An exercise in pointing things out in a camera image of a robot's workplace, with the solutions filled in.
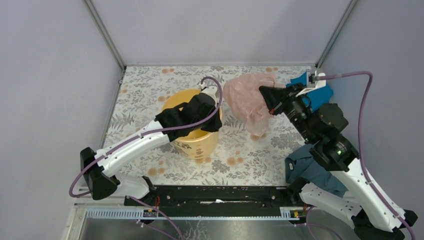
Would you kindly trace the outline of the yellow plastic trash bin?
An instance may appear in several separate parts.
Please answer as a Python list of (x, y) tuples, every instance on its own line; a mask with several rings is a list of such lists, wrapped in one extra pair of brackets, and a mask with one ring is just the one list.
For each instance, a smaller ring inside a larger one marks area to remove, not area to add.
[[(200, 93), (199, 89), (186, 89), (168, 97), (164, 102), (162, 109), (169, 109), (178, 104), (189, 102), (194, 95)], [(207, 132), (201, 129), (191, 131), (189, 135), (180, 137), (173, 142), (171, 146), (175, 151), (189, 159), (203, 159), (208, 157), (216, 149), (219, 142), (219, 132)]]

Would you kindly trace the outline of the pink plastic trash bag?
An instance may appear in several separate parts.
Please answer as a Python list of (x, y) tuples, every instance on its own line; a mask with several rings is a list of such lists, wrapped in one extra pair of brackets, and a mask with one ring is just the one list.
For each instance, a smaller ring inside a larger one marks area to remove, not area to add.
[(260, 86), (284, 88), (271, 73), (244, 73), (228, 80), (223, 86), (223, 98), (232, 114), (245, 123), (246, 130), (254, 136), (262, 136), (269, 127), (269, 109)]

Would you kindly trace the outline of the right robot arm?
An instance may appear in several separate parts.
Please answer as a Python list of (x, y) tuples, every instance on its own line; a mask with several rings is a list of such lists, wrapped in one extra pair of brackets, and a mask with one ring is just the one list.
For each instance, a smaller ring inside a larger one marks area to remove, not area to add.
[(287, 88), (260, 86), (259, 91), (271, 115), (284, 114), (304, 138), (313, 159), (336, 177), (353, 195), (354, 201), (329, 193), (304, 177), (297, 178), (287, 191), (293, 206), (315, 206), (349, 225), (362, 240), (402, 240), (403, 228), (417, 221), (412, 210), (399, 207), (362, 168), (359, 152), (342, 135), (348, 125), (335, 103), (311, 109), (303, 86)]

